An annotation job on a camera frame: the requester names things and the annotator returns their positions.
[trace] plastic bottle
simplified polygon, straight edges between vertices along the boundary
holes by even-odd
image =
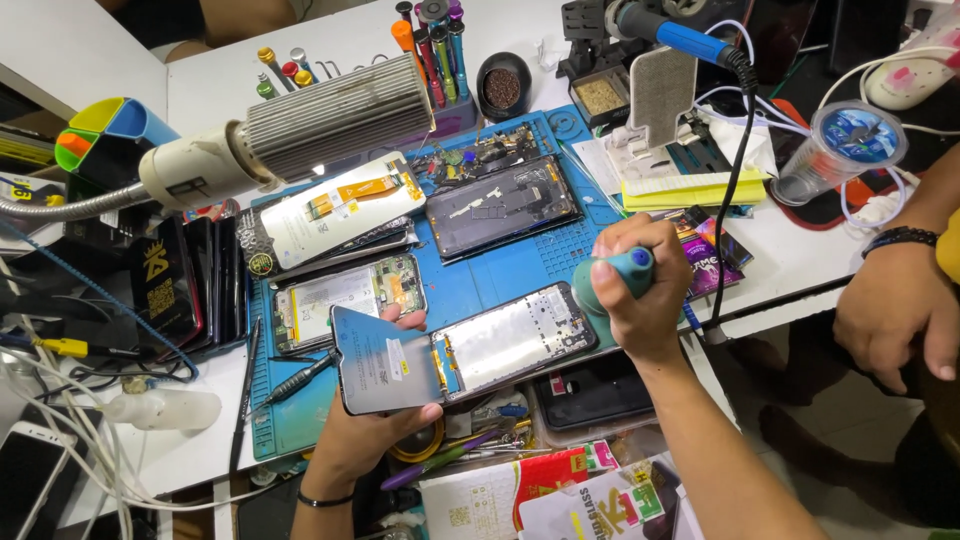
[[[205,430],[220,416],[220,397],[209,392],[154,388],[120,394],[104,405],[108,420],[139,430]]]
[[[791,207],[871,169],[896,165],[907,141],[897,118],[862,101],[832,103],[813,114],[810,137],[780,171],[770,192]]]
[[[923,32],[907,43],[901,52],[918,47],[942,46],[960,49],[960,3],[934,19]],[[928,56],[946,59],[950,54],[928,52]],[[955,73],[935,60],[888,61],[867,78],[867,98],[888,110],[907,110],[930,97]]]

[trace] white smartphone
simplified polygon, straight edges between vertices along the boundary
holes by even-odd
[[[75,435],[58,437],[53,430],[17,422],[0,446],[0,479],[12,490],[0,504],[0,538],[21,540],[34,526],[50,489],[77,444]]]

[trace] orange screwdriver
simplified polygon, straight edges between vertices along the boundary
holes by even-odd
[[[399,20],[390,27],[390,33],[394,35],[396,44],[404,51],[414,55],[417,61],[417,68],[420,70],[420,78],[423,79],[423,85],[430,87],[426,82],[426,75],[423,74],[423,66],[420,65],[420,59],[417,58],[417,50],[414,49],[414,29],[410,23],[405,20]]]

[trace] gold crown logo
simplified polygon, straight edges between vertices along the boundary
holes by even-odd
[[[151,258],[151,257],[153,257],[154,255],[160,253],[161,251],[163,251],[163,240],[159,240],[159,241],[157,241],[157,242],[154,242],[153,245],[151,245],[149,248],[147,248],[147,251],[143,252],[143,255],[144,255],[144,257],[146,257],[146,258]]]

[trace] blue silicone repair mat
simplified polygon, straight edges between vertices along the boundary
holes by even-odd
[[[558,139],[572,143],[590,137],[576,108],[569,105],[547,113],[531,112],[486,128],[482,135],[509,131],[523,123],[533,131],[543,155],[556,154],[560,158],[561,167],[585,217],[444,266],[440,263],[425,217],[423,214],[415,216],[421,244],[417,244],[410,253],[420,265],[429,329],[441,328],[550,283],[569,282],[577,264],[590,256],[593,240],[599,232],[619,219],[604,201],[603,194],[597,193],[576,166],[563,157],[557,144]],[[459,135],[442,141],[441,145],[445,149],[461,148],[473,144],[475,138],[476,134]],[[420,154],[432,152],[433,149],[427,144]],[[407,159],[411,160],[415,154],[408,153]],[[432,191],[432,187],[430,184],[423,185],[427,193]],[[304,187],[297,186],[253,203],[261,204],[301,189]],[[262,315],[264,329],[260,333],[252,384],[253,406],[262,402],[274,387],[297,370],[309,365],[268,359],[276,354],[273,332],[268,328],[273,305],[274,291],[266,281],[256,283],[251,298],[251,320]],[[609,328],[599,331],[598,335],[600,348],[613,345]],[[325,354],[318,352],[310,356],[321,358]],[[253,419],[253,454],[256,460],[262,461],[313,446],[323,428],[336,384],[337,370],[326,369],[289,400],[258,414]]]

